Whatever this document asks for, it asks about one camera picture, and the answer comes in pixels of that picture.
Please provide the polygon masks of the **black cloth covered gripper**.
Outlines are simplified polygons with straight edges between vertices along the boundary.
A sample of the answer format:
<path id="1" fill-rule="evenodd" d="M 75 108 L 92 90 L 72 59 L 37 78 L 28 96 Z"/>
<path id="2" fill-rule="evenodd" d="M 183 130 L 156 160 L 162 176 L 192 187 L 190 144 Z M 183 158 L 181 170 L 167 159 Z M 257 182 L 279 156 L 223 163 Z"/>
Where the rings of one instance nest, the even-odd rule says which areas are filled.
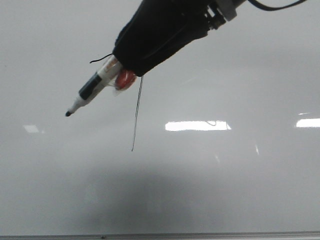
<path id="1" fill-rule="evenodd" d="M 212 0 L 143 0 L 120 31 L 112 53 L 141 77 L 225 22 Z"/>

